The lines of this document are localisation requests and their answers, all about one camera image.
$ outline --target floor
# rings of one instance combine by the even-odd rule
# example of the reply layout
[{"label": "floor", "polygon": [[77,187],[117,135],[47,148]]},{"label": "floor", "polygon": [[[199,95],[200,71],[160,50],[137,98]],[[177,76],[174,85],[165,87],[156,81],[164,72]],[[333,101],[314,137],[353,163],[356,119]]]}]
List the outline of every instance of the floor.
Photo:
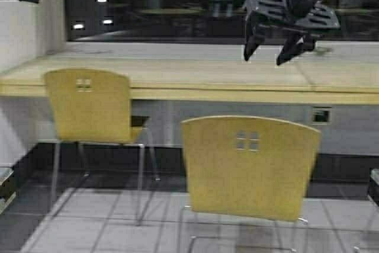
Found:
[{"label": "floor", "polygon": [[[184,177],[163,176],[159,184],[146,177],[139,227],[133,222],[134,174],[93,174],[83,180],[78,173],[64,173],[52,211],[50,177],[48,172],[36,172],[0,216],[0,253],[186,252],[192,235],[222,237],[197,239],[193,250],[196,253],[277,253],[280,251],[250,246],[278,246],[279,238],[284,247],[291,244],[289,223],[278,222],[275,230],[270,221],[196,215],[190,210],[184,212],[185,223],[179,236],[179,212],[188,204]],[[362,184],[312,183],[302,214],[309,220],[310,229],[306,239],[305,226],[298,224],[297,252],[353,252],[373,210],[365,191],[366,185]],[[373,229],[377,231],[363,239],[362,247],[379,248],[379,216]]]}]

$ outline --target chair leg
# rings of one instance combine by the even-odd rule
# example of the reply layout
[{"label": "chair leg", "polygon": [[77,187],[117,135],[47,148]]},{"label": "chair leg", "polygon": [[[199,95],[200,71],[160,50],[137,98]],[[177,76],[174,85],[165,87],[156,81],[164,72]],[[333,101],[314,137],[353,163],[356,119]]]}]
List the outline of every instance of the chair leg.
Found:
[{"label": "chair leg", "polygon": [[147,134],[147,143],[149,144],[149,150],[150,150],[150,159],[152,161],[152,166],[153,166],[153,171],[154,171],[154,176],[155,176],[155,181],[160,181],[160,177],[158,174],[158,166],[156,163],[156,156],[155,156],[155,149],[154,149],[154,144],[153,144],[153,135],[151,130],[148,127],[145,127],[145,131]]},{"label": "chair leg", "polygon": [[88,158],[87,155],[84,152],[84,145],[83,143],[78,142],[78,151],[79,151],[79,156],[81,157],[83,167],[84,167],[84,177],[89,176],[89,166],[88,166]]},{"label": "chair leg", "polygon": [[360,253],[361,252],[361,249],[379,249],[379,248],[361,248],[361,241],[362,239],[365,237],[365,236],[368,236],[368,233],[370,232],[371,228],[372,228],[372,224],[374,223],[374,220],[375,220],[375,216],[377,214],[379,214],[379,209],[377,208],[377,205],[373,202],[372,203],[372,212],[370,214],[370,218],[368,219],[368,222],[361,234],[361,236],[359,237],[359,241],[356,243],[356,245],[353,247],[354,249],[354,252],[356,253]]},{"label": "chair leg", "polygon": [[140,225],[140,203],[141,203],[141,191],[143,185],[143,171],[144,171],[144,145],[139,145],[139,170],[138,170],[138,186],[137,186],[137,207],[136,207],[136,225]]},{"label": "chair leg", "polygon": [[51,188],[51,193],[50,193],[50,209],[53,208],[54,203],[57,199],[59,160],[60,160],[60,142],[57,142],[54,147],[54,166],[53,166],[52,188]]},{"label": "chair leg", "polygon": [[182,240],[182,228],[183,228],[183,216],[184,216],[184,212],[186,210],[191,210],[191,206],[184,206],[181,210],[180,210],[180,213],[179,213],[179,228],[178,228],[178,237],[177,237],[177,240],[176,240],[176,251],[177,253],[180,252],[180,247],[181,247],[181,240]]},{"label": "chair leg", "polygon": [[295,248],[296,248],[296,231],[297,231],[296,225],[297,225],[298,222],[302,222],[302,223],[304,223],[306,225],[306,238],[305,238],[305,242],[304,242],[303,252],[307,252],[307,250],[308,250],[309,222],[308,222],[308,220],[303,219],[301,217],[299,217],[298,220],[293,223],[292,236],[291,236],[291,249],[290,249],[290,251],[291,252],[297,252],[297,250]]}]

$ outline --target wooden chair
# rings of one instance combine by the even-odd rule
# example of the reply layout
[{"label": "wooden chair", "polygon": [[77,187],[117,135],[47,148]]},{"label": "wooden chair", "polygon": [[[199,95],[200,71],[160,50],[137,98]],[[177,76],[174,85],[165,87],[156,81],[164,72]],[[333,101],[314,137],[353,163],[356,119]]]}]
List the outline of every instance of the wooden chair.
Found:
[{"label": "wooden chair", "polygon": [[52,205],[56,200],[60,144],[78,142],[84,167],[88,163],[83,144],[99,143],[139,147],[136,222],[139,222],[140,191],[144,171],[145,145],[136,143],[142,130],[147,131],[150,157],[156,181],[159,181],[152,135],[145,126],[148,117],[131,116],[128,77],[91,69],[61,69],[44,75],[47,95],[57,130],[52,180]]},{"label": "wooden chair", "polygon": [[[320,143],[320,132],[289,121],[245,116],[182,122],[184,159],[194,212],[294,222]],[[178,252],[183,220],[181,212]],[[192,237],[192,252],[197,236]],[[279,248],[284,249],[279,238]]]}]

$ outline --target chair frame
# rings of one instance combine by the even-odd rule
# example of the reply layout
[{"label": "chair frame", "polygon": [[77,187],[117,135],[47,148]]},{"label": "chair frame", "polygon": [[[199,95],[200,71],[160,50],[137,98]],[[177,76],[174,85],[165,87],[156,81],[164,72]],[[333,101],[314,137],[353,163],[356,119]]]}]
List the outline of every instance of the chair frame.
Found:
[{"label": "chair frame", "polygon": [[[150,150],[150,159],[152,162],[153,167],[153,173],[155,177],[155,181],[160,181],[160,176],[158,174],[158,166],[156,162],[156,156],[155,156],[155,149],[153,146],[153,136],[148,127],[142,128],[146,134],[147,134],[147,142],[149,144],[149,150]],[[61,144],[64,141],[57,140],[54,147],[54,165],[53,165],[53,179],[52,179],[52,187],[51,187],[51,194],[50,194],[50,208],[52,209],[54,206],[54,203],[57,199],[57,182],[58,182],[58,176],[59,176],[59,164],[60,164],[60,149]],[[144,171],[144,156],[145,156],[145,148],[146,145],[142,143],[123,143],[123,144],[117,144],[117,143],[98,143],[98,142],[78,142],[78,151],[79,156],[81,157],[83,167],[85,169],[85,173],[83,175],[84,178],[88,178],[90,175],[90,169],[88,165],[88,159],[84,151],[84,145],[121,145],[121,146],[138,146],[139,147],[139,170],[138,170],[138,182],[137,182],[137,206],[136,206],[136,212],[134,215],[134,220],[136,222],[136,226],[139,226],[141,224],[141,221],[143,219],[143,216],[140,216],[140,200],[141,200],[141,191],[143,186],[143,171]]]},{"label": "chair frame", "polygon": [[[180,212],[179,212],[179,229],[178,229],[178,236],[177,236],[177,242],[176,242],[176,251],[177,253],[180,252],[181,250],[181,233],[182,233],[182,227],[183,227],[183,217],[184,217],[184,213],[185,211],[188,211],[188,210],[191,210],[191,206],[184,206]],[[298,222],[302,222],[304,225],[306,225],[306,241],[305,241],[305,244],[304,244],[304,249],[303,251],[304,252],[307,252],[307,247],[308,247],[308,235],[309,235],[309,222],[307,219],[304,219],[302,217],[299,217],[298,220],[296,222],[293,223],[293,227],[292,227],[292,235],[291,235],[291,248],[285,248],[284,245],[283,245],[283,241],[282,241],[282,238],[281,238],[281,235],[280,235],[280,230],[279,230],[279,227],[278,227],[278,224],[277,224],[277,221],[275,220],[274,221],[274,225],[275,225],[275,231],[277,232],[277,235],[278,235],[278,242],[279,242],[279,247],[275,247],[275,246],[246,246],[248,248],[257,248],[257,249],[276,249],[276,250],[284,250],[284,251],[290,251],[290,252],[293,252],[293,253],[296,253],[297,250],[295,249],[295,242],[296,242],[296,231],[297,231],[297,223]],[[217,225],[218,226],[221,226],[221,223],[220,223],[220,220],[218,219],[217,221]],[[219,236],[197,236],[197,235],[193,235],[191,237],[191,242],[189,243],[189,246],[188,246],[188,249],[187,249],[187,253],[192,253],[193,250],[194,250],[194,247],[195,247],[195,243],[196,243],[196,240],[198,239],[226,239],[226,238],[220,238]]]},{"label": "chair frame", "polygon": [[370,214],[370,217],[367,221],[366,226],[364,227],[362,233],[359,236],[358,242],[353,247],[353,250],[355,253],[360,253],[361,250],[379,250],[379,247],[373,247],[373,248],[372,247],[368,247],[368,248],[361,247],[362,239],[364,239],[366,236],[368,236],[368,234],[371,232],[372,224],[374,223],[375,217],[379,217],[379,206],[376,205],[376,203],[372,200],[372,198],[370,196],[368,196],[368,199],[370,200],[370,202],[372,204],[372,211],[371,211],[371,214]]}]

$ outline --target wall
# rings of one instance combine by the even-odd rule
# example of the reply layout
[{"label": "wall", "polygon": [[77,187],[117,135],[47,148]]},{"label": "wall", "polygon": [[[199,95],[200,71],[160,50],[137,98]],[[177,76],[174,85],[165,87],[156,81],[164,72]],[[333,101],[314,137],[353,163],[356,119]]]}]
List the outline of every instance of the wall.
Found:
[{"label": "wall", "polygon": [[[65,44],[64,0],[0,0],[0,15],[0,72]],[[36,143],[30,106],[26,98],[0,98],[0,166],[15,164]]]}]

